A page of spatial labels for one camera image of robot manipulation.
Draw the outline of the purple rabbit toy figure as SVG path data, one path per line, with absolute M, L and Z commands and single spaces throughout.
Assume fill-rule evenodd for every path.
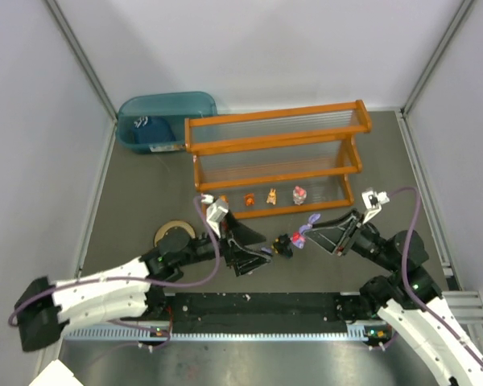
M 302 249 L 305 245 L 306 239 L 304 233 L 307 230 L 312 229 L 312 226 L 315 224 L 316 221 L 319 220 L 321 217 L 320 213 L 313 213 L 308 217 L 308 221 L 306 224 L 303 224 L 299 227 L 299 230 L 294 232 L 293 235 L 290 237 L 291 243 L 299 249 Z

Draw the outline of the pink rabbit toy figure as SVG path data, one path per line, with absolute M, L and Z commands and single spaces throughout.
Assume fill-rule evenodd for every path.
M 295 186 L 292 192 L 293 202 L 295 205 L 302 205 L 307 198 L 307 191 L 300 186 Z

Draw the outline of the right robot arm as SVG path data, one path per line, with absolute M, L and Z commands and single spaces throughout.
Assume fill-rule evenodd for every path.
M 388 271 L 359 289 L 361 310 L 390 325 L 438 384 L 483 385 L 483 354 L 423 267 L 428 255 L 416 231 L 386 239 L 352 210 L 336 220 L 311 225 L 303 235 L 333 256 L 354 252 Z

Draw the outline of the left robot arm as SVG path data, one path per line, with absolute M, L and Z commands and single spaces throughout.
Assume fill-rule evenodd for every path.
M 236 276 L 271 262 L 271 253 L 254 249 L 265 236 L 227 213 L 217 230 L 191 236 L 171 226 L 153 249 L 113 269 L 80 279 L 34 279 L 14 304 L 9 325 L 19 331 L 21 349 L 35 352 L 79 328 L 122 318 L 153 318 L 165 311 L 165 288 L 183 288 L 183 267 L 225 262 Z

